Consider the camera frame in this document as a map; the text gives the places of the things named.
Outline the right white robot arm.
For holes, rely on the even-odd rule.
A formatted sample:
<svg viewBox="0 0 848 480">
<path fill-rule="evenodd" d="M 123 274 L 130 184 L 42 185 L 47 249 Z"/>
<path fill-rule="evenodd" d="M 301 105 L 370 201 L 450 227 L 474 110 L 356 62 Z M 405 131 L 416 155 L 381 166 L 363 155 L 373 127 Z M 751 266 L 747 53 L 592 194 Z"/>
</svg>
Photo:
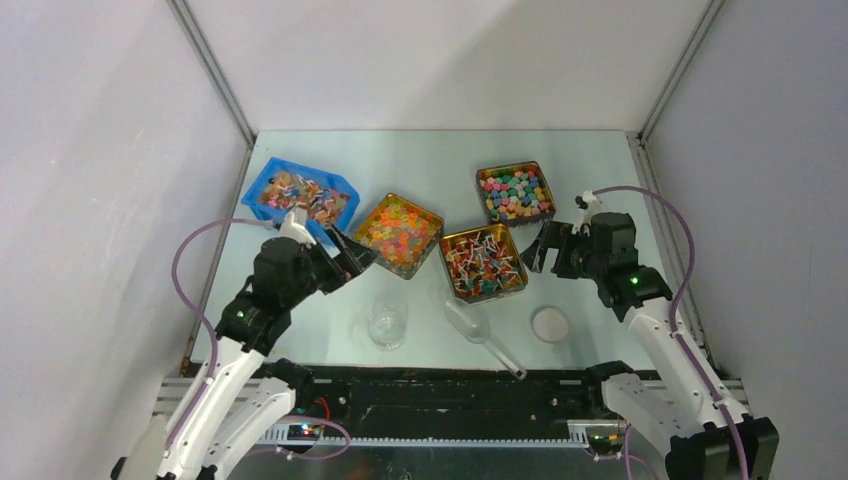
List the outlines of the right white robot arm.
<svg viewBox="0 0 848 480">
<path fill-rule="evenodd" d="M 672 309 L 662 274 L 639 260 L 636 227 L 624 213 L 597 213 L 580 225 L 546 220 L 521 254 L 534 272 L 549 251 L 551 271 L 563 279 L 592 281 L 602 304 L 646 351 L 668 400 L 647 391 L 622 362 L 588 369 L 581 392 L 596 418 L 616 413 L 662 455 L 671 479 L 767 479 L 779 434 L 738 401 L 697 347 Z"/>
</svg>

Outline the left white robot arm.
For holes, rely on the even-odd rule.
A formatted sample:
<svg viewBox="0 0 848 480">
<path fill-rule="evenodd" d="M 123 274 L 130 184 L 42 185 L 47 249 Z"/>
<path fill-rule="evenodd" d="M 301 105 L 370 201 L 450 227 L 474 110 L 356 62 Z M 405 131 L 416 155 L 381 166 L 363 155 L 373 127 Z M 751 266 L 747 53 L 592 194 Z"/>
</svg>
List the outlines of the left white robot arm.
<svg viewBox="0 0 848 480">
<path fill-rule="evenodd" d="M 335 226 L 325 232 L 337 255 L 292 218 L 261 245 L 252 274 L 209 329 L 210 356 L 173 415 L 151 421 L 111 478 L 226 479 L 277 421 L 312 411 L 311 371 L 286 359 L 264 362 L 298 305 L 340 289 L 378 256 Z"/>
</svg>

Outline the clear plastic jar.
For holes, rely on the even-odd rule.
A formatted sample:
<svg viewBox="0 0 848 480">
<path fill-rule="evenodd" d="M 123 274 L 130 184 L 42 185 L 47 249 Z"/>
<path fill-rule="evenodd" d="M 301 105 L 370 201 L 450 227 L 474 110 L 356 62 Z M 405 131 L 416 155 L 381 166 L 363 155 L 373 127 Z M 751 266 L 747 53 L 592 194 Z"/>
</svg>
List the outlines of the clear plastic jar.
<svg viewBox="0 0 848 480">
<path fill-rule="evenodd" d="M 406 339 L 407 329 L 408 308 L 404 298 L 388 295 L 375 300 L 367 334 L 376 347 L 385 351 L 399 348 Z"/>
</svg>

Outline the clear plastic scoop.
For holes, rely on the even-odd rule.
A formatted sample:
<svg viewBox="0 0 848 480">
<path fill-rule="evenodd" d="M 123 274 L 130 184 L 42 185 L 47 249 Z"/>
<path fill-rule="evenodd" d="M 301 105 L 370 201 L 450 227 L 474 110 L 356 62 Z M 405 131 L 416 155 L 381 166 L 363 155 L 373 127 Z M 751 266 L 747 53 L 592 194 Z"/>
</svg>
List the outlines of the clear plastic scoop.
<svg viewBox="0 0 848 480">
<path fill-rule="evenodd" d="M 527 370 L 497 336 L 491 331 L 485 312 L 464 300 L 451 298 L 444 303 L 445 317 L 470 343 L 485 348 L 517 380 L 527 377 Z"/>
</svg>

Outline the gold tin with lollipops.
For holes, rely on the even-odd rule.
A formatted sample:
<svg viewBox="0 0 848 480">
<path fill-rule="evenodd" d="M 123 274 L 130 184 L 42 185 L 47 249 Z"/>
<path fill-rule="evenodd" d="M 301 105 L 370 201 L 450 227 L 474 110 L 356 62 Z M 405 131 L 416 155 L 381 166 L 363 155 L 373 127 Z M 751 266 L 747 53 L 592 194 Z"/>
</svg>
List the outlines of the gold tin with lollipops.
<svg viewBox="0 0 848 480">
<path fill-rule="evenodd" d="M 450 293 L 468 304 L 515 295 L 528 285 L 524 264 L 503 224 L 447 235 L 438 250 Z"/>
</svg>

